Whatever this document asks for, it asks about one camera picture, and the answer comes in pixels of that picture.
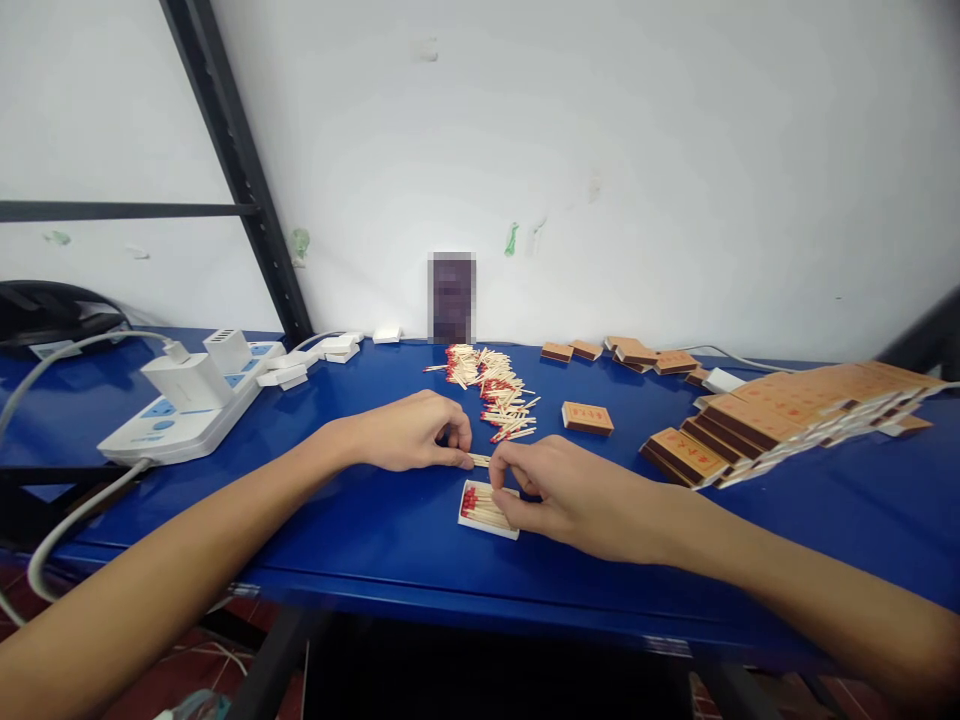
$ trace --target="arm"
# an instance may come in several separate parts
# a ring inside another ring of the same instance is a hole
[[[451,447],[440,447],[448,427]],[[83,717],[116,696],[345,467],[469,469],[470,441],[460,406],[429,391],[325,425],[170,520],[0,645],[4,717]]]
[[[743,588],[912,707],[936,709],[956,692],[960,617],[945,608],[557,436],[501,443],[490,464],[494,487],[508,467],[525,492],[544,498],[496,492],[514,527],[608,560],[673,565]]]

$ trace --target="wrist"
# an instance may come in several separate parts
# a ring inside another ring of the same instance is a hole
[[[676,487],[682,500],[674,562],[671,565],[722,582],[739,585],[742,569],[750,565],[766,531],[747,522],[699,493]]]
[[[303,483],[316,486],[356,465],[358,449],[343,422],[333,420],[287,452],[280,461],[288,464],[287,473]]]

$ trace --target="power strip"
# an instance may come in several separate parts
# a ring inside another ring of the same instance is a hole
[[[142,458],[173,465],[212,453],[260,394],[257,376],[266,372],[265,361],[286,354],[277,342],[248,345],[253,359],[240,372],[223,376],[233,388],[233,400],[225,407],[181,413],[161,395],[97,445],[97,450],[128,467]]]

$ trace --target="green mark on wall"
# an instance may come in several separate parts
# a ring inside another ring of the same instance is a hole
[[[303,228],[296,228],[290,238],[290,249],[293,252],[293,266],[307,266],[307,248],[310,247],[310,233]]]
[[[72,240],[69,235],[62,233],[59,230],[54,230],[53,232],[44,233],[43,239],[46,240],[51,245],[59,245],[63,247],[64,245],[69,245]]]
[[[507,257],[513,257],[513,254],[517,251],[517,230],[519,229],[520,226],[517,223],[510,226],[510,237],[507,239],[507,247],[503,251],[503,254]]]

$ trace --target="blue metal workbench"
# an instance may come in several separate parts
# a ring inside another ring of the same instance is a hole
[[[161,329],[202,350],[207,330]],[[275,334],[249,333],[251,340]],[[83,572],[116,557],[166,520],[303,440],[323,423],[431,388],[460,402],[475,452],[490,454],[494,429],[479,421],[479,391],[423,373],[444,347],[365,341],[348,364],[317,363],[310,382],[265,389],[211,456],[159,468],[58,554]],[[539,348],[508,346],[518,375],[542,400],[536,435],[551,433],[648,477],[637,453],[652,433],[695,414],[701,391],[682,376],[639,375],[609,357],[569,365]],[[96,444],[156,395],[138,372],[156,349],[130,340],[112,353],[58,363],[32,390],[0,449],[7,465],[100,464]],[[706,366],[735,363],[702,358]],[[30,369],[0,360],[0,398]],[[742,376],[757,377],[744,370]],[[609,438],[563,429],[564,400],[608,408]],[[960,483],[954,459],[960,402],[928,401],[936,425],[908,440],[867,436],[791,458],[768,475],[708,496],[773,532],[960,611]],[[517,542],[457,524],[463,480],[429,468],[395,474],[344,472],[267,544],[239,578],[250,592],[285,603],[514,632],[605,637],[638,647],[673,638],[700,655],[794,669],[828,669],[822,654],[748,596],[672,568],[595,560],[530,533]],[[244,529],[238,527],[237,533]]]

